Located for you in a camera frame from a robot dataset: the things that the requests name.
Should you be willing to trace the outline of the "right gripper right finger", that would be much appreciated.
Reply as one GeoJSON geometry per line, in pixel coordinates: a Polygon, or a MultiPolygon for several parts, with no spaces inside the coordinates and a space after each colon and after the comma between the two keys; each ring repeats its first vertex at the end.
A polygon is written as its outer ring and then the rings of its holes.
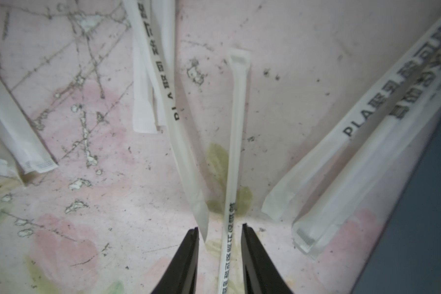
{"type": "Polygon", "coordinates": [[[241,257],[246,294],[292,294],[252,227],[242,225],[241,257]]]}

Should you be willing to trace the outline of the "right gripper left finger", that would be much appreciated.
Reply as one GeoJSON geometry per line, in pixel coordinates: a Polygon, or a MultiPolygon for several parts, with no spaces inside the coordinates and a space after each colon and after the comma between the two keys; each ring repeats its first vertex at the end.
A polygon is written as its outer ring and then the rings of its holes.
{"type": "Polygon", "coordinates": [[[195,294],[199,252],[198,228],[187,231],[152,294],[195,294]]]}

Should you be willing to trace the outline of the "blue plastic storage tray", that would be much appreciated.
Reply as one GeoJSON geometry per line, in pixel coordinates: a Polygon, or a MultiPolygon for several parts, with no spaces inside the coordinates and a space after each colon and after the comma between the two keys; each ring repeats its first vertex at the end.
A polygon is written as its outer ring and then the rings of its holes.
{"type": "Polygon", "coordinates": [[[441,120],[354,294],[441,294],[441,120]]]}

